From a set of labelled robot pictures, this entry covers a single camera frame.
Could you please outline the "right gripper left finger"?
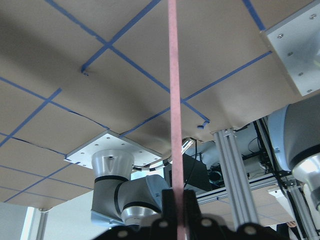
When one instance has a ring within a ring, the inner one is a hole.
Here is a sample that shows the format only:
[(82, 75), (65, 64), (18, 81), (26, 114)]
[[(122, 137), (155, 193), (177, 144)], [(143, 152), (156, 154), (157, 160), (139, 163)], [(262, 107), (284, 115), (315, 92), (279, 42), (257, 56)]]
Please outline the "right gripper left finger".
[(162, 191), (162, 212), (144, 217), (141, 221), (140, 240), (176, 240), (177, 209), (172, 189)]

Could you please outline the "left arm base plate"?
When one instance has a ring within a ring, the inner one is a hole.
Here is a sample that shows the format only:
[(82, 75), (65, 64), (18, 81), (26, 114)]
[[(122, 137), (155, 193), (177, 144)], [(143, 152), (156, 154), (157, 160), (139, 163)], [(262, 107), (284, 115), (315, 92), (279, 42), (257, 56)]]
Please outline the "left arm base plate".
[(102, 150), (120, 150), (132, 154), (136, 166), (148, 165), (162, 158), (161, 153), (120, 136), (116, 132), (106, 130), (68, 153), (64, 160), (92, 169), (93, 155)]

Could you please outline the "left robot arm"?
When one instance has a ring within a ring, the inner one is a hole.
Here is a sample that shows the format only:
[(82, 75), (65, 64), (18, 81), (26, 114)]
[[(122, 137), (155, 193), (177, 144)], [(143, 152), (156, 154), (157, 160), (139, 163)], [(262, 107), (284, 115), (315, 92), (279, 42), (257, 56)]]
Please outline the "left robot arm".
[(158, 175), (131, 179), (134, 156), (123, 150), (104, 149), (92, 158), (94, 188), (91, 222), (104, 227), (139, 227), (143, 219), (162, 212), (162, 192), (169, 189)]

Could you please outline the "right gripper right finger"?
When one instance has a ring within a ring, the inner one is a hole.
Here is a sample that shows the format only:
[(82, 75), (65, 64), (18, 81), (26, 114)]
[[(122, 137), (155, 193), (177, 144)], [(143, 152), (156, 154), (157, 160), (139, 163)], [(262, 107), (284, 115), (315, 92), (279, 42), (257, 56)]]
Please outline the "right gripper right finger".
[(183, 192), (184, 226), (188, 240), (224, 240), (222, 226), (225, 221), (222, 217), (202, 213), (193, 190)]

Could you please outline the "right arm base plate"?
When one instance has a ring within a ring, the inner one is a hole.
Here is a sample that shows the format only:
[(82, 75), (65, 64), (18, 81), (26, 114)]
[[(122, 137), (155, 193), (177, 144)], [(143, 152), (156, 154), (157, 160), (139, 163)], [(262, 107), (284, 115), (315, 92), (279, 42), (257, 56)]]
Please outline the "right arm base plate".
[(302, 97), (320, 92), (320, 2), (263, 0), (256, 5), (264, 40), (281, 73)]

